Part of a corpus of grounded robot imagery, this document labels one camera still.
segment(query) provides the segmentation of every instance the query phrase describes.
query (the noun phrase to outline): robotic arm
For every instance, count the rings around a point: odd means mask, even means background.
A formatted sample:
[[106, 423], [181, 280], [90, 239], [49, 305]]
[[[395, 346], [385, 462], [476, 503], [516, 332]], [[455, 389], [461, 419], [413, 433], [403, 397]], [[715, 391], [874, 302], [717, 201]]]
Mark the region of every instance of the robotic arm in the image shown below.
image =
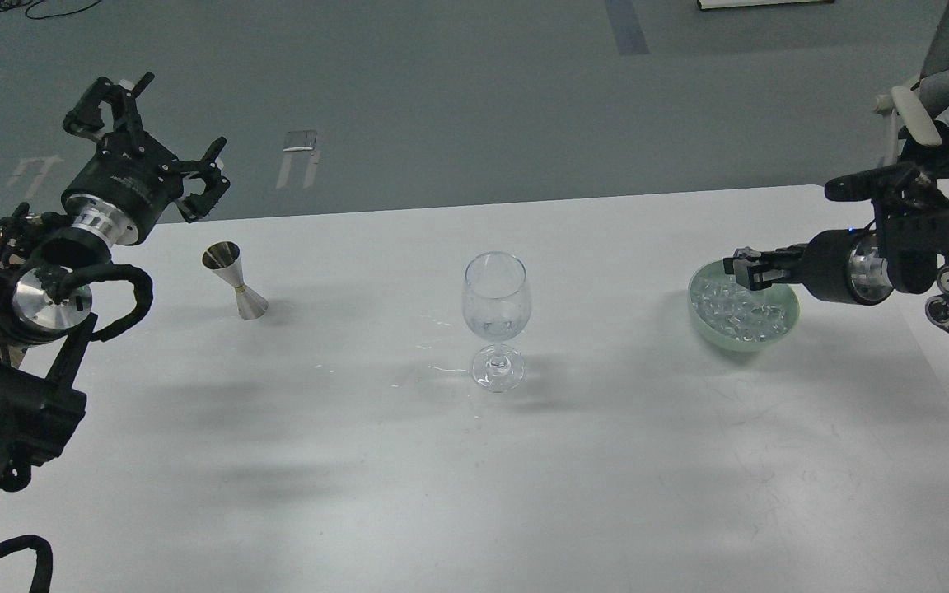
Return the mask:
[[949, 199], [935, 180], [915, 165], [884, 166], [829, 181], [825, 197], [869, 199], [873, 222], [775, 251], [738, 249], [723, 260], [724, 271], [750, 290], [803, 284], [818, 300], [859, 305], [881, 303], [893, 290], [924, 293], [935, 283], [942, 294], [926, 301], [926, 315], [949, 333]]
[[[110, 260], [115, 245], [146, 240], [169, 203], [187, 222], [206, 217], [229, 180], [215, 158], [225, 138], [211, 143], [199, 161], [180, 161], [148, 132], [135, 99], [153, 75], [131, 87], [98, 78], [64, 118], [69, 134], [97, 145], [61, 196], [65, 213], [31, 215], [22, 203], [0, 218], [0, 488], [20, 491], [31, 468], [58, 457], [86, 409], [86, 395], [72, 388], [91, 341], [115, 338], [150, 309], [152, 280], [144, 271]], [[112, 109], [103, 132], [101, 106]], [[204, 192], [182, 198], [184, 180], [199, 179]], [[90, 285], [125, 281], [134, 286], [134, 311], [97, 331]], [[44, 378], [8, 365], [3, 344], [29, 347], [65, 338]], [[22, 536], [0, 544], [0, 558], [36, 551], [31, 591], [49, 590], [53, 562], [49, 544]]]

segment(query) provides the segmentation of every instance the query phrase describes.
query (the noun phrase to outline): metal jigger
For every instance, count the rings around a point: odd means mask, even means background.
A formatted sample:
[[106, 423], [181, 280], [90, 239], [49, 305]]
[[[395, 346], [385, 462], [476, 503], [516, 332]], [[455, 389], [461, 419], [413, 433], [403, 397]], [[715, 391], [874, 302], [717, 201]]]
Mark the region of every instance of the metal jigger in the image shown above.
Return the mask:
[[236, 310], [242, 319], [258, 319], [270, 304], [261, 294], [244, 284], [244, 269], [241, 267], [241, 248], [232, 241], [216, 243], [203, 252], [203, 266], [219, 278], [229, 282], [236, 290]]

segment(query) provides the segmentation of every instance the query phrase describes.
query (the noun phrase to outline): gray floor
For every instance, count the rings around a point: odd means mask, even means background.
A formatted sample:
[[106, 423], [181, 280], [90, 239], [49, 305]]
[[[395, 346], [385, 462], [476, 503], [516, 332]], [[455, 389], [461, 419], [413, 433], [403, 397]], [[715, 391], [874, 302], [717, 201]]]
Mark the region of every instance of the gray floor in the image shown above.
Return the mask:
[[[0, 215], [29, 193], [36, 210], [59, 209], [93, 154], [61, 118], [96, 77], [147, 70], [157, 78], [138, 104], [155, 138], [182, 158], [229, 138], [233, 189], [218, 218], [821, 184], [877, 163], [872, 97], [918, 71], [944, 4], [105, 0], [48, 21], [0, 12]], [[302, 187], [301, 154], [278, 187], [286, 134], [306, 128], [319, 132], [313, 184]], [[14, 176], [21, 159], [53, 156], [63, 161], [44, 179], [38, 161]]]

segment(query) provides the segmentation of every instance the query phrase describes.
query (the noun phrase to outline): clear glass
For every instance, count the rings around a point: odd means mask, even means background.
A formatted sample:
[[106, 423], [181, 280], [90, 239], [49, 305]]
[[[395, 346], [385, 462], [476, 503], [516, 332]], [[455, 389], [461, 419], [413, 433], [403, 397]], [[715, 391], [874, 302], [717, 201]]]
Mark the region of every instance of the clear glass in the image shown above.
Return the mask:
[[490, 251], [467, 264], [464, 273], [464, 320], [479, 338], [493, 342], [474, 355], [471, 378], [500, 394], [522, 381], [526, 363], [504, 344], [522, 333], [532, 301], [526, 267], [515, 255]]

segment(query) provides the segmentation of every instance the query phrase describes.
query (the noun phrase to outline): table surface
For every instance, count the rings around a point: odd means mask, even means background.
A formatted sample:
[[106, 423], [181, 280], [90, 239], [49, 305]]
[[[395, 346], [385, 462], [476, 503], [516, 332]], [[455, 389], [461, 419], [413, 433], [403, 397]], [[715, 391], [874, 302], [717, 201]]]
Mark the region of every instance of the table surface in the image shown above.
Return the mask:
[[[114, 250], [153, 311], [91, 345], [86, 419], [0, 493], [0, 539], [48, 538], [56, 593], [949, 591], [949, 337], [923, 296], [798, 287], [757, 354], [686, 310], [709, 260], [871, 215], [809, 185], [160, 225]], [[219, 240], [263, 318], [200, 265]], [[534, 300], [501, 395], [465, 371], [487, 250]], [[96, 287], [105, 322], [128, 292]]]

